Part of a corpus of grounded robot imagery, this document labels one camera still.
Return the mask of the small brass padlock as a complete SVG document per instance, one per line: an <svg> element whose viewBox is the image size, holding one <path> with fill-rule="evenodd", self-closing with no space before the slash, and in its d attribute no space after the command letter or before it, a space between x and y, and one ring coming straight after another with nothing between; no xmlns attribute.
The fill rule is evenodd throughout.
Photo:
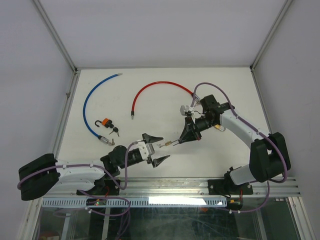
<svg viewBox="0 0 320 240"><path fill-rule="evenodd" d="M174 140L174 141L167 141L164 145L167 147L167 146L170 146L170 145L172 145L173 143L176 143L176 142L178 142L179 140L177 139L177 140Z"/></svg>

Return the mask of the red cable lock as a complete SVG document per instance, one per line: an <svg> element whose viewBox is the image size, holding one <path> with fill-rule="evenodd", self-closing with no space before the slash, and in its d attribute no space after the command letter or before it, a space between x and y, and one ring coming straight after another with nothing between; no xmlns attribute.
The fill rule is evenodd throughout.
<svg viewBox="0 0 320 240"><path fill-rule="evenodd" d="M192 90L190 90L189 88L176 83L176 82L172 82L172 81L154 81L151 83L148 83L147 85L143 86L135 95L135 97L133 98L132 101L132 105L131 105L131 110L130 110L130 117L131 120L134 120L135 118L135 109L136 109L136 104L137 101L140 97L140 95L142 95L147 89L151 89L153 88L153 91L150 94L154 94L156 99L164 99L167 96L169 96L169 99L171 99L170 95L176 95L177 93L175 93L175 90L173 90L173 92L170 90L169 86L171 86L173 89L179 89L178 92L184 92L185 94L187 94L189 97L191 98L195 98L195 99L200 99L200 97L198 95L196 95Z"/></svg>

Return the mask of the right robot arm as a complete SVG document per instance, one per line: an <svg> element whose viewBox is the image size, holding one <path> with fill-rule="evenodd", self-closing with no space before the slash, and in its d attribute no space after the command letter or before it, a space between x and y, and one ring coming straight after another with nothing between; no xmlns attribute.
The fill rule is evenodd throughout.
<svg viewBox="0 0 320 240"><path fill-rule="evenodd" d="M240 193L243 186L252 182L274 181L282 175L286 178L291 169L290 157L284 136L279 133L263 132L235 111L229 102L219 103L213 95L200 100L201 116L194 116L194 108L183 105L184 128L179 144L199 141L201 133L214 126L221 126L235 134L249 148L249 163L238 168L231 167L222 180L210 186L217 194L225 197Z"/></svg>

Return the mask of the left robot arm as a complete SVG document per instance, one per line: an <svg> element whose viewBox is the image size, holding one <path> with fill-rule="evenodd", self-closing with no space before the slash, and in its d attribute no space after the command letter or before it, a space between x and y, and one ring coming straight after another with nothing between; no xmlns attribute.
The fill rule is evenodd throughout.
<svg viewBox="0 0 320 240"><path fill-rule="evenodd" d="M128 147L117 145L100 159L82 163L58 160L54 154L46 153L18 170L17 189L23 201L35 200L47 193L101 196L106 193L107 181L125 190L129 167L145 162L156 168L169 158L168 155L152 157L153 144L161 140L162 137L144 133Z"/></svg>

